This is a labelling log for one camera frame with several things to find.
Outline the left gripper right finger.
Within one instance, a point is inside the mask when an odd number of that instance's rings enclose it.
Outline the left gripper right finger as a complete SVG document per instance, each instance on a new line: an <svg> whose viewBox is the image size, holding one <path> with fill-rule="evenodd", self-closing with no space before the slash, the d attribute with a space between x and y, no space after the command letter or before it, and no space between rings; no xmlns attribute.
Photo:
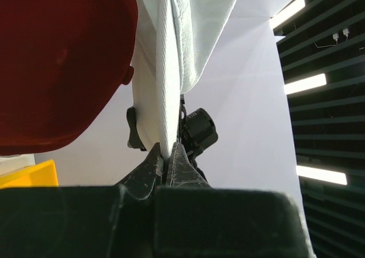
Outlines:
<svg viewBox="0 0 365 258"><path fill-rule="evenodd" d="M214 189L176 143L154 198L156 257L314 257L295 201L260 190Z"/></svg>

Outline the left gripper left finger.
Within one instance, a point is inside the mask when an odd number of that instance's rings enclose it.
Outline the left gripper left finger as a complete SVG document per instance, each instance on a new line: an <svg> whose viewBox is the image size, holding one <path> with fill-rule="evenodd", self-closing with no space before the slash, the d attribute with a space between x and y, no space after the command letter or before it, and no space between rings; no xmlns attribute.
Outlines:
<svg viewBox="0 0 365 258"><path fill-rule="evenodd" d="M1 190L2 257L153 257L155 144L121 182Z"/></svg>

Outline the red baseball cap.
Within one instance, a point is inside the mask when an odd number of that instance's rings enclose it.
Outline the red baseball cap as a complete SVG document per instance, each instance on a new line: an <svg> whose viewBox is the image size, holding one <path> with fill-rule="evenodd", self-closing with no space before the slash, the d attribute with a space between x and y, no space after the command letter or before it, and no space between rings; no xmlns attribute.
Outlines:
<svg viewBox="0 0 365 258"><path fill-rule="evenodd" d="M136 0L1 0L1 154L78 138L130 83Z"/></svg>

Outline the white baseball cap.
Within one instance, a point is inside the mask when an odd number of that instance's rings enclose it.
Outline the white baseball cap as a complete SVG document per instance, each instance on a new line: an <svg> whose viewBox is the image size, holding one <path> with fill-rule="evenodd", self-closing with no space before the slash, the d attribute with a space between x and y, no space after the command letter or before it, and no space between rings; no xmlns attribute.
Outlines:
<svg viewBox="0 0 365 258"><path fill-rule="evenodd" d="M180 96L200 80L237 0L136 0L132 65L136 128L164 158L177 141Z"/></svg>

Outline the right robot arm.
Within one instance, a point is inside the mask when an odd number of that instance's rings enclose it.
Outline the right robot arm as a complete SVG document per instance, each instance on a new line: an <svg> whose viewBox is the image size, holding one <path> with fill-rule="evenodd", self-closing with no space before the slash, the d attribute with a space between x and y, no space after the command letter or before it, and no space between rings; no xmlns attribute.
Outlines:
<svg viewBox="0 0 365 258"><path fill-rule="evenodd" d="M134 107L127 110L127 122L130 129L127 146L145 151L146 148L137 133L136 110ZM186 113L183 95L180 96L178 141L184 146L190 164L205 178L203 171L197 166L196 157L218 141L218 134L212 118L203 108L199 108L190 114Z"/></svg>

